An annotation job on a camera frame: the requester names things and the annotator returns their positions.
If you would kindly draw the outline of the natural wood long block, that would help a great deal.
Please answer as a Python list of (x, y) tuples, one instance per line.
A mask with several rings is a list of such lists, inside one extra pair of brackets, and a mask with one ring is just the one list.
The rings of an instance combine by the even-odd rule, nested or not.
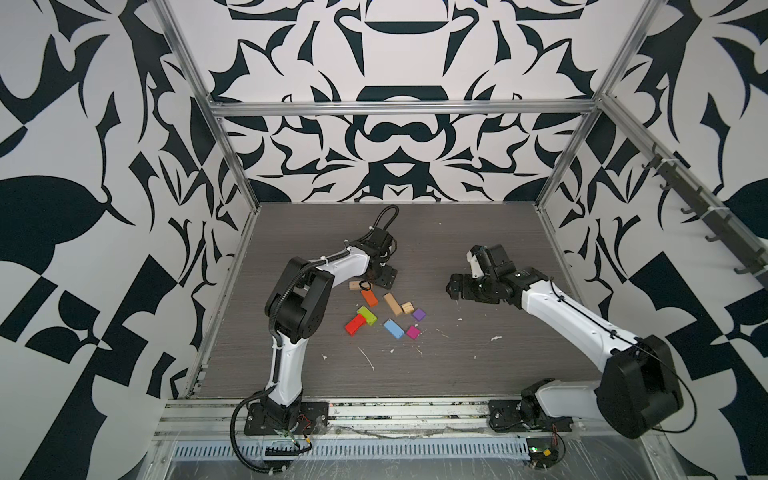
[(369, 291), (371, 289), (370, 283), (363, 280), (350, 281), (348, 286), (352, 291)]
[(395, 317), (398, 317), (404, 314), (403, 308), (401, 307), (400, 303), (397, 301), (397, 299), (391, 292), (386, 293), (383, 296), (383, 299), (385, 300), (386, 304), (388, 305), (388, 307), (390, 308), (390, 310), (392, 311)]

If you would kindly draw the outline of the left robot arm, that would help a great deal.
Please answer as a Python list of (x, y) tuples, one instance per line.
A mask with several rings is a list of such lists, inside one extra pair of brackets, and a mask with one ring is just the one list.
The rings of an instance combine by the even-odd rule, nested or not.
[(388, 265), (397, 251), (389, 232), (399, 214), (386, 206), (361, 237), (344, 243), (329, 256), (315, 260), (292, 258), (265, 304), (272, 337), (272, 363), (266, 394), (260, 405), (267, 418), (292, 429), (302, 402), (302, 370), (309, 338), (324, 318), (332, 290), (349, 280), (389, 290), (397, 270)]

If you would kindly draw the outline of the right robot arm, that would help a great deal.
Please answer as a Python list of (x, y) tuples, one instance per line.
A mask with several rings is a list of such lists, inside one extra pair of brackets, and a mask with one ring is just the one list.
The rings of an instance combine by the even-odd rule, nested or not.
[(601, 374), (592, 382), (543, 379), (524, 389), (511, 407), (496, 402), (490, 408), (492, 430), (551, 430), (558, 422), (582, 418), (637, 439), (683, 408), (691, 391), (664, 340), (641, 338), (589, 311), (541, 271), (516, 267), (500, 245), (475, 245), (466, 258), (469, 273), (451, 275), (446, 285), (451, 299), (511, 305), (551, 327)]

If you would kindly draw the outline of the orange wood block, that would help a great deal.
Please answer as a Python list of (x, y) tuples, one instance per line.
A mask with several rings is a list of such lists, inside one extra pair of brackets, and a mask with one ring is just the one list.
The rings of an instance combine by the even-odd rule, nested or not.
[(372, 290), (362, 290), (361, 294), (369, 307), (375, 307), (378, 305), (379, 301)]

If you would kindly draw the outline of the green wood block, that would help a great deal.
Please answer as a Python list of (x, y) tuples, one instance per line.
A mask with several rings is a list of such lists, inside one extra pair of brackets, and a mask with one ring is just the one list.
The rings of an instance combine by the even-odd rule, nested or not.
[(378, 317), (370, 309), (368, 309), (365, 306), (361, 306), (357, 310), (357, 314), (362, 316), (365, 319), (366, 323), (370, 326), (374, 325), (378, 320)]

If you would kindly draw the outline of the light blue wood block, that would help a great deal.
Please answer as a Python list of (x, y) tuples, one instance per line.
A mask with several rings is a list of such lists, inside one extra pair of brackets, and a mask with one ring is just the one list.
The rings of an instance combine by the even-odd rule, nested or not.
[(400, 339), (405, 335), (405, 331), (392, 319), (387, 319), (383, 327), (389, 332), (395, 339)]

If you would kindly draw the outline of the red arch wood block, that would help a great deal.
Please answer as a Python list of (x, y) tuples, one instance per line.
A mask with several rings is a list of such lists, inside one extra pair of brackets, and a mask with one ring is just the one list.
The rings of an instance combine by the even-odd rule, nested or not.
[(357, 331), (363, 326), (367, 324), (366, 318), (361, 315), (357, 314), (352, 320), (350, 320), (344, 327), (345, 331), (348, 335), (351, 337), (354, 337)]

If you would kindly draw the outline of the magenta wood block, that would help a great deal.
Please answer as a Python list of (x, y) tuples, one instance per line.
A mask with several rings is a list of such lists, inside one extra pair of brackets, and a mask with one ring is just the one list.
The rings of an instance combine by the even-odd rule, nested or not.
[(420, 336), (420, 334), (421, 334), (421, 330), (416, 326), (411, 326), (406, 331), (406, 335), (413, 340), (417, 339)]

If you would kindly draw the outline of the purple wood cube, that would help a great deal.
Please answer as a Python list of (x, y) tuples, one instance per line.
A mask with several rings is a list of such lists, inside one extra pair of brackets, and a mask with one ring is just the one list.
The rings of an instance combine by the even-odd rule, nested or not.
[(421, 308), (417, 308), (412, 312), (412, 317), (420, 322), (426, 317), (426, 313)]

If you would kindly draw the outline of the green lit controller board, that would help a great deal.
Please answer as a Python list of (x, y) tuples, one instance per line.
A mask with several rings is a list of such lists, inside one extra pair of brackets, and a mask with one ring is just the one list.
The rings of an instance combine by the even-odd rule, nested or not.
[(526, 440), (528, 465), (534, 470), (550, 470), (559, 464), (567, 452), (567, 445), (559, 437), (531, 437)]

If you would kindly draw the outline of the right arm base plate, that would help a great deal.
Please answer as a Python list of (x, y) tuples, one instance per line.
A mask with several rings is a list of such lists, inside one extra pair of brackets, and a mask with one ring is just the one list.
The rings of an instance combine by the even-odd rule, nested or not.
[(551, 417), (535, 399), (491, 400), (488, 425), (496, 433), (565, 431), (570, 432), (571, 417)]

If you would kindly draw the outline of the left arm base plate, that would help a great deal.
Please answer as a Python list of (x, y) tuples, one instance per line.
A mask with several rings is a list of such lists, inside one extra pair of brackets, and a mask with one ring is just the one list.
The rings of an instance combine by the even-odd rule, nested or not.
[(277, 435), (288, 431), (295, 435), (311, 435), (327, 426), (329, 404), (304, 402), (289, 406), (266, 399), (248, 406), (243, 433), (246, 436)]

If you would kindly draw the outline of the aluminium cage frame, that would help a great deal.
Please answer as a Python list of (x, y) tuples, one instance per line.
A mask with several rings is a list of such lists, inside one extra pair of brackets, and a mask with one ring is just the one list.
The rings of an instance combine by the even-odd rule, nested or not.
[(387, 203), (393, 294), (426, 317), (344, 331), (331, 297), (311, 396), (510, 395), (596, 367), (504, 304), (453, 300), (477, 244), (503, 245), (586, 307), (668, 343), (707, 407), (767, 396), (767, 285), (643, 171), (656, 143), (767, 245), (763, 1), (171, 1), (217, 136), (260, 208), (201, 397), (268, 378), (264, 303), (285, 262), (361, 235)]

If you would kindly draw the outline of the grey wall hook rack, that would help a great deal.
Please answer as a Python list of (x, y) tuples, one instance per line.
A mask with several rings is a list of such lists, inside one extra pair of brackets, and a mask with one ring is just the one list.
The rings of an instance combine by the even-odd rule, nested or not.
[(665, 154), (659, 145), (641, 148), (647, 156), (643, 171), (660, 179), (661, 194), (657, 203), (657, 219), (663, 217), (666, 200), (676, 198), (683, 203), (680, 214), (702, 222), (709, 234), (705, 240), (722, 244), (739, 262), (734, 273), (749, 275), (762, 286), (767, 285), (767, 245), (737, 216), (736, 212), (718, 199), (687, 166), (686, 162)]

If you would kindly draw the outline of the aluminium mounting rail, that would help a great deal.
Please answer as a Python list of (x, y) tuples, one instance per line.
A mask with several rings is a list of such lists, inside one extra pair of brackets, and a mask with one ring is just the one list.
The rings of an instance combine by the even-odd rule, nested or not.
[[(485, 435), (490, 402), (516, 403), (518, 395), (465, 397), (312, 397), (327, 413), (318, 420), (328, 433), (357, 437)], [(164, 407), (152, 439), (224, 439), (238, 401), (234, 398), (170, 400)]]

